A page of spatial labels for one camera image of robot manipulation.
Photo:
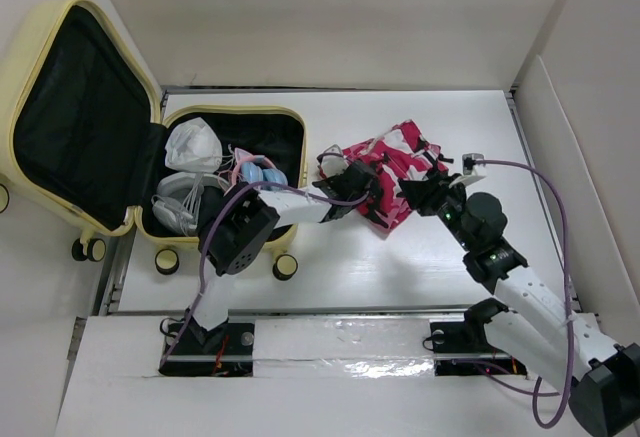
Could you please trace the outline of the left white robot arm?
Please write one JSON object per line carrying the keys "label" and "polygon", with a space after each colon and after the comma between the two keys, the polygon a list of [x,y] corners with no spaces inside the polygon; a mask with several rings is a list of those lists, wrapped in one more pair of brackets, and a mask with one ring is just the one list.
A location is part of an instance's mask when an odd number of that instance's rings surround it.
{"label": "left white robot arm", "polygon": [[161,364],[190,342],[209,354],[222,344],[235,276],[257,258],[274,230],[301,223],[338,220],[367,200],[375,171],[361,161],[304,188],[275,182],[241,182],[198,227],[199,287],[181,327],[171,338]]}

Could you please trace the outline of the yellow hard-shell suitcase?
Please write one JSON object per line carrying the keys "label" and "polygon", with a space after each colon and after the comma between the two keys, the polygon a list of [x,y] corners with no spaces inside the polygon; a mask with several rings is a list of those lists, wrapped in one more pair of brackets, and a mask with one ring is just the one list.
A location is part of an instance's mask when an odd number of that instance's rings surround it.
{"label": "yellow hard-shell suitcase", "polygon": [[194,237],[158,221],[164,147],[178,125],[202,119],[224,151],[261,155],[293,187],[307,178],[306,128],[277,106],[194,105],[172,114],[106,13],[89,0],[31,10],[1,64],[1,201],[18,191],[80,234],[77,261],[102,260],[105,241],[137,229],[164,275]]}

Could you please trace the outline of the pink camouflage garment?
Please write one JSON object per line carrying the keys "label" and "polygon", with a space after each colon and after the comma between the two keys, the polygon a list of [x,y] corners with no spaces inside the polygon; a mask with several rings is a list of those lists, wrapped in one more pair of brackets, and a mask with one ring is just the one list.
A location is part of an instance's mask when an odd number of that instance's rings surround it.
{"label": "pink camouflage garment", "polygon": [[399,182],[421,180],[433,170],[448,172],[453,161],[441,147],[427,140],[417,124],[405,120],[376,137],[345,149],[334,144],[317,157],[319,174],[326,178],[361,161],[377,175],[368,199],[357,210],[383,238],[412,213]]}

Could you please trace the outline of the grey white headphones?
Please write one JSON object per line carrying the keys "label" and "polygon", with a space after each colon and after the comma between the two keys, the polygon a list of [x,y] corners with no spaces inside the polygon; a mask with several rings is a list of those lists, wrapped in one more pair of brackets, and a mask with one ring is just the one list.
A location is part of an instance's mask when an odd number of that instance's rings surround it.
{"label": "grey white headphones", "polygon": [[211,173],[177,172],[162,179],[151,198],[152,213],[169,231],[185,237],[196,234],[206,187],[225,191],[227,180]]}

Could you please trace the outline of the white plastic tissue pack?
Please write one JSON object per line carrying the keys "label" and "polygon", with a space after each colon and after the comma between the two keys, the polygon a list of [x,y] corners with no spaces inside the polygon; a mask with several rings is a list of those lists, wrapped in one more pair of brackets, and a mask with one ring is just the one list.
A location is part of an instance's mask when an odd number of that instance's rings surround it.
{"label": "white plastic tissue pack", "polygon": [[202,118],[183,122],[165,144],[165,166],[192,173],[212,173],[222,164],[223,149],[213,128]]}

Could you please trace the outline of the pink blue cat-ear headphones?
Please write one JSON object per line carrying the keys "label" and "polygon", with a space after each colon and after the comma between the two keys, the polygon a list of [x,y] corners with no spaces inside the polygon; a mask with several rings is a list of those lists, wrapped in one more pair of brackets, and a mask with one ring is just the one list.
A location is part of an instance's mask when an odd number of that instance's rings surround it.
{"label": "pink blue cat-ear headphones", "polygon": [[222,172],[222,189],[228,191],[239,182],[268,182],[267,190],[272,184],[288,184],[287,176],[265,155],[252,154],[236,147],[232,152],[234,166]]}

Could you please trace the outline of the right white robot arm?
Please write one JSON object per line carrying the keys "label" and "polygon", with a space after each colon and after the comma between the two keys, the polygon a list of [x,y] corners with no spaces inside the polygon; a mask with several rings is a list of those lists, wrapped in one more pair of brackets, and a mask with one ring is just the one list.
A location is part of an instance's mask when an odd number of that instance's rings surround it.
{"label": "right white robot arm", "polygon": [[554,293],[509,244],[500,200],[466,190],[481,179],[473,167],[481,161],[468,154],[462,174],[431,170],[400,183],[412,210],[440,219],[471,278],[491,295],[465,312],[463,341],[515,357],[560,393],[560,408],[586,432],[615,436],[639,419],[639,346],[621,345],[576,313],[571,297]]}

